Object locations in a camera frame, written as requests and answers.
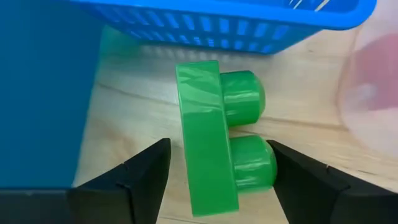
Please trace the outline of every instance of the green cylinder stud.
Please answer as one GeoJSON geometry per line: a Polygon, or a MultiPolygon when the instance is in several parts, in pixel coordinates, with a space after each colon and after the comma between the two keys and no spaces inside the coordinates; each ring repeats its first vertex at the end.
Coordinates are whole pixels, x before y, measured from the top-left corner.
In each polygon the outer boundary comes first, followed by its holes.
{"type": "Polygon", "coordinates": [[[266,107],[264,88],[250,71],[221,74],[229,127],[257,122],[266,107]]]}
{"type": "Polygon", "coordinates": [[[236,211],[238,192],[271,188],[277,172],[272,148],[259,136],[228,133],[260,118],[264,89],[249,71],[220,74],[217,61],[176,71],[192,213],[236,211]]]}

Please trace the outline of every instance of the basket rim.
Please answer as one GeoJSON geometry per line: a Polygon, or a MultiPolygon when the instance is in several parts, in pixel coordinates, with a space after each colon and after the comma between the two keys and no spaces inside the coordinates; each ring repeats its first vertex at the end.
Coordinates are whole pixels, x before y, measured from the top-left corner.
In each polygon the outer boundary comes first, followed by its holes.
{"type": "Polygon", "coordinates": [[[355,10],[348,12],[309,11],[262,6],[243,2],[214,0],[69,0],[79,3],[111,4],[173,11],[185,11],[218,16],[238,16],[271,22],[316,26],[322,29],[346,30],[361,25],[376,7],[377,0],[358,0],[355,10]]]}

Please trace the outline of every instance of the green building block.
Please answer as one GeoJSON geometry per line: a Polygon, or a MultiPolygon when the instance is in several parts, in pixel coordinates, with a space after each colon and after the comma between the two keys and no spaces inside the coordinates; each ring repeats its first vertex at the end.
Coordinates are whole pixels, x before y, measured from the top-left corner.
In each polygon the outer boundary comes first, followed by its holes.
{"type": "Polygon", "coordinates": [[[262,138],[228,134],[228,127],[260,118],[264,89],[249,71],[220,74],[217,61],[176,71],[192,213],[236,211],[238,192],[269,189],[276,176],[274,153],[262,138]]]}

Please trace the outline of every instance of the wood grain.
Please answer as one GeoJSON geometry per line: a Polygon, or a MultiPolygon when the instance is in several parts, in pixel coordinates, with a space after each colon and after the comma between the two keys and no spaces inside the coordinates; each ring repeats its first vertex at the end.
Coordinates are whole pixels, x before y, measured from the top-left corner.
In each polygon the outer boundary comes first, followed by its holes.
{"type": "Polygon", "coordinates": [[[287,223],[273,190],[239,196],[238,213],[193,218],[187,185],[175,64],[219,60],[223,72],[252,70],[267,94],[266,112],[230,135],[260,134],[349,174],[398,192],[398,159],[363,147],[335,105],[341,68],[356,35],[324,31],[274,57],[180,47],[142,46],[103,57],[93,90],[79,172],[82,184],[160,138],[172,162],[158,223],[287,223]]]}

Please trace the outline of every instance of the basket slot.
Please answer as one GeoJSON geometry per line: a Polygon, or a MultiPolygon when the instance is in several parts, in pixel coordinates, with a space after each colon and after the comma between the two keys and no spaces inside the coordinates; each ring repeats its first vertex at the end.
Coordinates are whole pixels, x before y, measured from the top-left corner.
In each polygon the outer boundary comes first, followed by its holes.
{"type": "Polygon", "coordinates": [[[162,35],[160,35],[158,32],[152,31],[152,34],[154,35],[155,39],[157,39],[159,41],[165,41],[164,37],[162,35]]]}
{"type": "Polygon", "coordinates": [[[207,44],[209,47],[214,47],[214,40],[212,38],[207,38],[207,44]]]}
{"type": "Polygon", "coordinates": [[[200,37],[194,37],[194,38],[193,38],[193,41],[194,41],[194,43],[195,43],[196,45],[199,45],[199,46],[202,45],[202,42],[201,42],[200,37]]]}
{"type": "Polygon", "coordinates": [[[319,11],[324,8],[330,0],[290,0],[289,8],[319,11]]]}
{"type": "Polygon", "coordinates": [[[187,37],[185,35],[180,35],[180,39],[182,40],[182,42],[184,44],[189,44],[189,41],[188,41],[188,39],[187,39],[187,37]]]}
{"type": "Polygon", "coordinates": [[[164,23],[160,20],[159,16],[154,11],[147,11],[148,16],[155,22],[159,27],[164,27],[164,23]]]}
{"type": "Polygon", "coordinates": [[[136,32],[134,32],[134,31],[132,31],[132,30],[129,30],[128,33],[130,33],[131,35],[133,35],[135,38],[142,39],[142,37],[141,37],[139,34],[137,34],[136,32]]]}
{"type": "Polygon", "coordinates": [[[246,35],[248,24],[249,24],[248,21],[240,19],[238,22],[237,34],[238,35],[246,35]]]}
{"type": "Polygon", "coordinates": [[[120,7],[112,7],[112,10],[114,11],[115,14],[117,14],[124,22],[128,24],[135,24],[135,20],[126,13],[126,11],[123,8],[120,7]]]}
{"type": "Polygon", "coordinates": [[[190,30],[195,30],[195,24],[193,23],[192,17],[188,14],[182,15],[182,18],[185,22],[185,25],[188,27],[190,30]]]}
{"type": "Polygon", "coordinates": [[[171,42],[177,42],[176,40],[175,40],[175,37],[171,34],[171,33],[166,33],[166,36],[169,38],[169,40],[171,41],[171,42]]]}
{"type": "Polygon", "coordinates": [[[220,32],[227,34],[229,32],[229,20],[220,18],[220,32]]]}
{"type": "Polygon", "coordinates": [[[254,31],[254,37],[263,37],[264,34],[266,33],[269,25],[266,24],[265,22],[260,22],[258,23],[256,27],[256,31],[254,31]]]}
{"type": "Polygon", "coordinates": [[[225,49],[229,48],[229,41],[227,39],[222,39],[221,40],[221,47],[225,48],[225,49]]]}
{"type": "Polygon", "coordinates": [[[234,43],[234,49],[235,50],[241,50],[243,46],[243,41],[242,40],[235,40],[234,43]]]}
{"type": "Polygon", "coordinates": [[[249,51],[256,51],[257,50],[257,48],[258,48],[258,46],[259,46],[259,44],[257,43],[257,42],[251,42],[250,44],[249,44],[249,48],[248,48],[248,50],[249,51]]]}
{"type": "Polygon", "coordinates": [[[164,14],[164,16],[167,18],[167,20],[169,21],[169,24],[175,28],[178,29],[180,28],[180,25],[178,24],[177,20],[175,19],[174,14],[170,13],[170,12],[166,12],[164,14]]]}
{"type": "Polygon", "coordinates": [[[139,11],[132,8],[128,9],[127,11],[136,18],[137,22],[141,23],[142,25],[149,25],[148,20],[141,13],[139,13],[139,11]]]}
{"type": "Polygon", "coordinates": [[[261,52],[264,54],[268,54],[269,52],[271,52],[272,50],[272,44],[267,44],[265,46],[263,46],[263,48],[261,49],[261,52]]]}
{"type": "Polygon", "coordinates": [[[206,32],[211,32],[211,21],[208,16],[200,16],[202,28],[206,32]]]}
{"type": "Polygon", "coordinates": [[[274,35],[272,36],[272,39],[280,40],[287,33],[288,30],[289,30],[289,26],[287,26],[287,25],[277,26],[275,29],[274,35]]]}

